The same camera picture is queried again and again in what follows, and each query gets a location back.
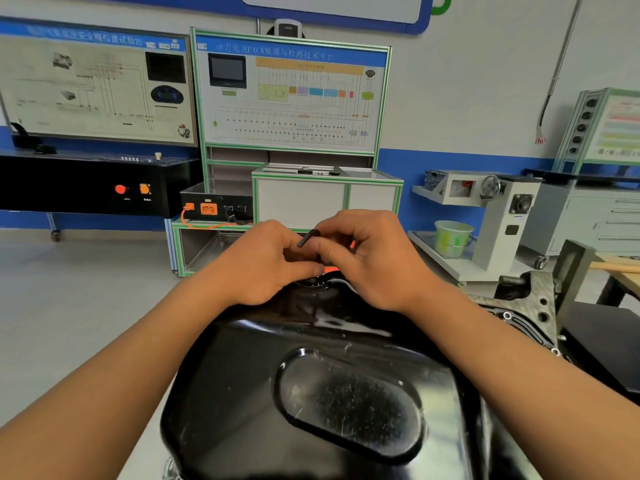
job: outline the gray floor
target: gray floor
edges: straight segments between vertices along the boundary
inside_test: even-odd
[[[0,232],[0,424],[89,359],[176,284],[161,241],[63,241]],[[607,279],[590,271],[579,300],[594,303]],[[491,285],[469,284],[473,294]],[[623,306],[640,314],[640,303]],[[168,453],[161,404],[122,480],[160,479]]]

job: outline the bucket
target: bucket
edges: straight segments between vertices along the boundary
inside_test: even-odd
[[[444,258],[459,258],[473,231],[474,228],[464,222],[436,221],[436,252]]]

